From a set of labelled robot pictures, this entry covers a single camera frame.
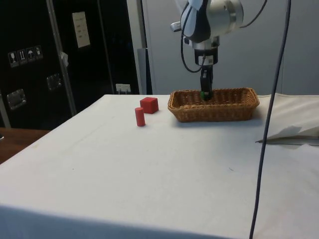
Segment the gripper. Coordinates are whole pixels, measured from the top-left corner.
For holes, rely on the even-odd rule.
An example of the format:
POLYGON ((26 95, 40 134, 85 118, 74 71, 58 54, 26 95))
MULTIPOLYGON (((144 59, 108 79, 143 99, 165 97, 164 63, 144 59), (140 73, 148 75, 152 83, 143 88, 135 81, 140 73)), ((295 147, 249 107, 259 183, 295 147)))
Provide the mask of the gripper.
POLYGON ((213 82, 213 65, 218 63, 218 48, 211 48, 208 50, 194 50, 196 65, 203 65, 200 75, 201 98, 203 100, 210 100, 213 96, 212 82, 213 82))

